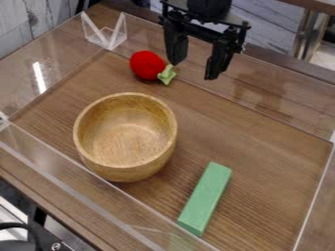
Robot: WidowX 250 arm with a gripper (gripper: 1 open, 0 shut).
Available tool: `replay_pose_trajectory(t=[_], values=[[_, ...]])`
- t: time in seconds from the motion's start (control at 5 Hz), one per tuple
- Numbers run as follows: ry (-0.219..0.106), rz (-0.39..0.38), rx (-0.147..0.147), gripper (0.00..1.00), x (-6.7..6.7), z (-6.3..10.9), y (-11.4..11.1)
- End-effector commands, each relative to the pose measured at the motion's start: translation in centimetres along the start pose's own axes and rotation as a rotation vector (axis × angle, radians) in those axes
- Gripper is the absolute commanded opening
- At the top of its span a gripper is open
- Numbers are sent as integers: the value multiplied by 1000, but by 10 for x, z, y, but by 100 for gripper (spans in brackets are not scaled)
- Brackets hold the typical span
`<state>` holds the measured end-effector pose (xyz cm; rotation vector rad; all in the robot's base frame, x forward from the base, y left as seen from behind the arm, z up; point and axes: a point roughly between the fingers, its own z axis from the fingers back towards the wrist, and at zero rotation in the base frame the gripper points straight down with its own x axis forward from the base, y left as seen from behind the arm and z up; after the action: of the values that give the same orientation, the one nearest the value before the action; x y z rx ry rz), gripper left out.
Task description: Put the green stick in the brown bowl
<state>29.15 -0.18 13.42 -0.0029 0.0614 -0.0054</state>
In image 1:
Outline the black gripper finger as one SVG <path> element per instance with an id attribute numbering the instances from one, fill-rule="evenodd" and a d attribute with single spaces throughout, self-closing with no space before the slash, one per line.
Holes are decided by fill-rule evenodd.
<path id="1" fill-rule="evenodd" d="M 187 57 L 188 37 L 182 25 L 164 20 L 166 59 L 176 66 Z"/>
<path id="2" fill-rule="evenodd" d="M 205 67 L 205 80 L 213 80 L 219 77 L 220 73 L 224 72 L 231 63 L 235 53 L 235 43 L 227 38 L 220 37 L 213 42 L 212 55 L 207 61 Z"/>

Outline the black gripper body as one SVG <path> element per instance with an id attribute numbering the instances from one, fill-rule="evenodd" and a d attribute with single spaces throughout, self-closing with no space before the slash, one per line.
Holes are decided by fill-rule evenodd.
<path id="1" fill-rule="evenodd" d="M 208 42 L 223 36 L 244 41 L 251 24 L 232 13 L 232 0 L 160 0 L 160 3 L 160 22 L 170 23 L 178 32 Z"/>

